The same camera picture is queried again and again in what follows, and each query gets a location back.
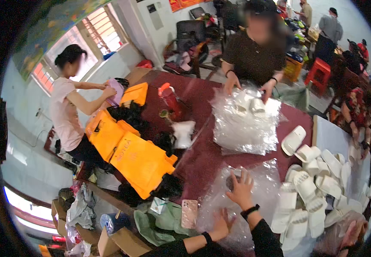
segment brown cardboard box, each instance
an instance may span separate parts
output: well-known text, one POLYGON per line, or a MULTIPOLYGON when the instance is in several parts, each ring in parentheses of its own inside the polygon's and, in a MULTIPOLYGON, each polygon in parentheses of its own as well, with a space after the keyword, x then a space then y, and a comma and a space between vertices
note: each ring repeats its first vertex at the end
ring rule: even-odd
POLYGON ((107 257, 119 250, 130 257, 138 257, 151 251, 151 248, 125 227, 110 236, 107 235, 107 230, 104 227, 98 242, 100 256, 107 257))
MULTIPOLYGON (((62 236, 67 236, 67 231, 65 230, 67 212, 61 207, 57 199, 54 199, 51 203, 51 216, 57 232, 62 236)), ((76 224, 76 230, 81 238, 89 244, 96 245, 100 239, 100 235, 95 230, 84 229, 80 224, 76 224)))

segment smartphone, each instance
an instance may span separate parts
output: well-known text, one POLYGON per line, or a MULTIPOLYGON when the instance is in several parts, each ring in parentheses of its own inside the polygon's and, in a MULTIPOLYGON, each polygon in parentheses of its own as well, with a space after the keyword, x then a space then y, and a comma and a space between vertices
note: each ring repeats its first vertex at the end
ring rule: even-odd
POLYGON ((183 200, 181 202, 181 226, 185 229, 195 229, 197 220, 198 202, 183 200))

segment red plastic stool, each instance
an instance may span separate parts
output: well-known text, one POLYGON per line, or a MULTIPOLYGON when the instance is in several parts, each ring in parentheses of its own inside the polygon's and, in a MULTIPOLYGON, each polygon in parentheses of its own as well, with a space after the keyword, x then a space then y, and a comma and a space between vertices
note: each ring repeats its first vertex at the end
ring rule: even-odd
POLYGON ((313 84, 315 84, 317 86, 317 88, 320 92, 320 95, 322 95, 322 94, 324 94, 325 90, 327 89, 328 79, 330 78, 330 75, 331 75, 330 65, 328 65, 322 59, 317 58, 316 61, 314 62, 314 65, 313 65, 311 71, 308 73, 307 78, 304 81, 304 84, 306 84, 306 86, 307 86, 308 83, 310 81, 312 81, 313 84), (323 73, 322 83, 319 82, 315 78, 317 70, 320 70, 323 73))

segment man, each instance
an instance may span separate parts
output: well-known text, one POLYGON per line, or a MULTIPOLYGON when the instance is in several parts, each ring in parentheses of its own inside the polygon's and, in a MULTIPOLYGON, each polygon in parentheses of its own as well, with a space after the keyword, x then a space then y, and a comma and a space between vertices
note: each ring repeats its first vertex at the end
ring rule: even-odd
POLYGON ((296 14, 300 15, 300 20, 303 21, 307 27, 311 27, 311 19, 313 17, 313 9, 311 6, 307 3, 307 0, 300 0, 301 5, 301 11, 296 12, 296 14))
POLYGON ((328 13, 329 15, 323 15, 318 23, 321 32, 316 44, 316 58, 331 65, 334 49, 337 47, 337 42, 343 37, 343 28, 337 20, 337 10, 330 8, 328 13))
POLYGON ((251 0, 244 9, 248 28, 230 36, 224 51, 224 90, 231 95, 234 85, 241 88, 239 79, 248 79, 265 91, 266 102, 283 78, 286 35, 281 33, 281 17, 271 0, 251 0))
POLYGON ((368 63, 367 41, 365 41, 365 39, 363 39, 361 41, 361 43, 358 43, 357 45, 361 49, 361 53, 363 54, 364 62, 368 63))

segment hand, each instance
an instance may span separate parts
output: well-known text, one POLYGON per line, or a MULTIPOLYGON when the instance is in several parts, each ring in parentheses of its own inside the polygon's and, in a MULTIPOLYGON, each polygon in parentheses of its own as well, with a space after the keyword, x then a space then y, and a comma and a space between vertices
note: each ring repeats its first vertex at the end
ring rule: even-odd
POLYGON ((274 79, 271 79, 269 81, 267 81, 261 88, 260 88, 260 91, 264 91, 265 90, 265 94, 263 95, 263 102, 266 103, 267 100, 271 97, 271 95, 273 94, 273 88, 275 87, 275 85, 277 84, 277 82, 274 80, 274 79))
POLYGON ((213 231, 209 232, 209 234, 213 242, 216 242, 230 234, 236 217, 229 219, 227 208, 223 208, 220 209, 219 212, 214 213, 214 220, 214 229, 213 231))
POLYGON ((253 207, 254 203, 251 201, 251 188, 253 187, 254 180, 250 178, 248 171, 243 168, 240 181, 237 181, 234 172, 231 171, 231 178, 233 179, 234 189, 233 192, 226 192, 228 198, 234 203, 237 203, 243 211, 253 207))
POLYGON ((105 98, 109 98, 110 96, 113 96, 115 95, 117 92, 114 88, 106 88, 104 91, 103 91, 103 96, 105 98))
POLYGON ((234 85, 236 85, 239 89, 242 89, 240 81, 238 80, 237 75, 235 75, 234 72, 229 72, 227 75, 228 78, 224 85, 224 91, 227 92, 228 95, 231 95, 231 91, 233 90, 234 85))

